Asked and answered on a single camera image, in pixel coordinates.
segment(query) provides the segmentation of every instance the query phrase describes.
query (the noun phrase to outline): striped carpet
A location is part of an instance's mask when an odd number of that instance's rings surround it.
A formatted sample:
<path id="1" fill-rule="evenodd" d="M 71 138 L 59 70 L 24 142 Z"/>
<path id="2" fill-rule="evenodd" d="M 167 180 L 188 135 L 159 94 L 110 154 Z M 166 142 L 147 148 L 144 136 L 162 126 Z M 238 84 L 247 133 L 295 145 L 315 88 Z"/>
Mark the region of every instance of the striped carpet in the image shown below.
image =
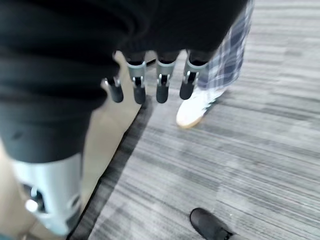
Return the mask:
<path id="1" fill-rule="evenodd" d="M 186 54 L 166 104 L 126 133 L 72 240 L 200 240 L 212 211 L 249 240 L 320 239 L 320 1 L 256 0 L 238 82 L 195 128 L 175 123 Z"/>

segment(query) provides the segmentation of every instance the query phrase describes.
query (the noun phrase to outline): black hoodie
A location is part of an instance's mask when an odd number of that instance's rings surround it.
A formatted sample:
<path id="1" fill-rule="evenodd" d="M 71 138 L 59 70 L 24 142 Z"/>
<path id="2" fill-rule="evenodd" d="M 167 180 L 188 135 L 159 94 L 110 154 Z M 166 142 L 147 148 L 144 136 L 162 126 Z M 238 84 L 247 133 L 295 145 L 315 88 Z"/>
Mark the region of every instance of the black hoodie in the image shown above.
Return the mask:
<path id="1" fill-rule="evenodd" d="M 113 52 L 219 47 L 247 0 L 1 0 L 0 136 L 33 163 L 83 151 Z"/>

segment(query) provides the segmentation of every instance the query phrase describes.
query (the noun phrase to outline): black sleeve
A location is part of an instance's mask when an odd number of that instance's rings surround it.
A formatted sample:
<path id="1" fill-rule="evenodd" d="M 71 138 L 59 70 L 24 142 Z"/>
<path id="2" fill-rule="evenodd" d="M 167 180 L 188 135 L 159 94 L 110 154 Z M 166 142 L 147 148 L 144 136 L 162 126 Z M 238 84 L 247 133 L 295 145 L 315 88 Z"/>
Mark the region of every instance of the black sleeve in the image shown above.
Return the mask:
<path id="1" fill-rule="evenodd" d="M 113 52 L 146 31 L 157 1 L 1 0 L 0 136 L 8 154 L 51 162 L 81 152 L 115 76 Z"/>

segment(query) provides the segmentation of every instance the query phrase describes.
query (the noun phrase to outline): silver metal part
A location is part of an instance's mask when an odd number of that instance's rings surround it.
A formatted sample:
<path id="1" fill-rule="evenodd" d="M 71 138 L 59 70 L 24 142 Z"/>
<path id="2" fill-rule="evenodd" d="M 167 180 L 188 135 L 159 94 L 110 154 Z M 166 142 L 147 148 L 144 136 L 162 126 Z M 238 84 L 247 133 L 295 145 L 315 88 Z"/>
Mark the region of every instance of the silver metal part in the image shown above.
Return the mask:
<path id="1" fill-rule="evenodd" d="M 137 87 L 136 85 L 136 78 L 141 78 L 141 88 L 145 87 L 145 74 L 147 69 L 147 64 L 144 61 L 140 65 L 131 65 L 130 63 L 126 63 L 129 69 L 130 78 L 133 82 L 133 86 Z"/>
<path id="2" fill-rule="evenodd" d="M 116 87 L 119 87 L 119 86 L 121 85 L 121 82 L 120 82 L 120 79 L 119 79 L 118 76 L 114 76 L 114 77 L 113 77 L 113 80 L 114 80 L 114 85 L 115 85 Z M 109 81 L 108 81 L 108 78 L 105 77 L 105 78 L 102 79 L 102 81 L 103 81 L 104 84 L 106 84 L 107 86 L 110 85 L 110 84 L 109 84 Z"/>
<path id="3" fill-rule="evenodd" d="M 190 76 L 190 73 L 196 73 L 195 80 L 193 82 L 193 84 L 196 84 L 196 82 L 198 81 L 199 74 L 206 68 L 207 64 L 208 63 L 206 63 L 204 65 L 201 65 L 201 66 L 193 65 L 189 61 L 189 57 L 188 57 L 187 60 L 185 61 L 185 65 L 184 65 L 184 70 L 183 70 L 184 79 L 183 79 L 183 82 L 185 84 L 187 84 L 188 83 L 188 78 Z"/>
<path id="4" fill-rule="evenodd" d="M 81 214 L 81 154 L 47 163 L 12 162 L 16 179 L 31 188 L 25 208 L 54 234 L 69 234 Z"/>
<path id="5" fill-rule="evenodd" d="M 174 69 L 175 69 L 176 61 L 165 64 L 160 62 L 159 60 L 156 61 L 156 75 L 157 75 L 157 84 L 158 86 L 161 86 L 161 78 L 163 75 L 167 75 L 167 82 L 166 87 L 169 87 L 170 85 L 170 79 L 173 75 Z"/>
<path id="6" fill-rule="evenodd" d="M 141 76 L 140 77 L 140 81 L 141 81 L 141 84 L 140 84 L 140 88 L 144 88 L 145 87 L 145 78 L 144 78 L 144 76 Z M 137 83 L 136 83 L 136 77 L 134 76 L 133 78 L 132 78 L 132 83 L 133 83 L 133 86 L 136 88 L 138 85 L 137 85 Z"/>

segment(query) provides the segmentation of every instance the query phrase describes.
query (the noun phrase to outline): shoe sole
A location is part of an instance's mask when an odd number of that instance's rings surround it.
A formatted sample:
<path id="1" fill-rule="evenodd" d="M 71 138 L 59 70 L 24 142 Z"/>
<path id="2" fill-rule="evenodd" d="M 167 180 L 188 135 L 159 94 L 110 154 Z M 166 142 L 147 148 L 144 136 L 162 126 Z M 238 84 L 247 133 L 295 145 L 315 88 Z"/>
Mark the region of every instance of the shoe sole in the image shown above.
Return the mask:
<path id="1" fill-rule="evenodd" d="M 201 116 L 201 117 L 197 118 L 195 121 L 193 121 L 187 125 L 182 125 L 182 124 L 178 123 L 177 121 L 176 121 L 176 124 L 182 129 L 191 129 L 194 126 L 196 126 L 198 123 L 200 123 L 203 117 L 204 116 Z"/>

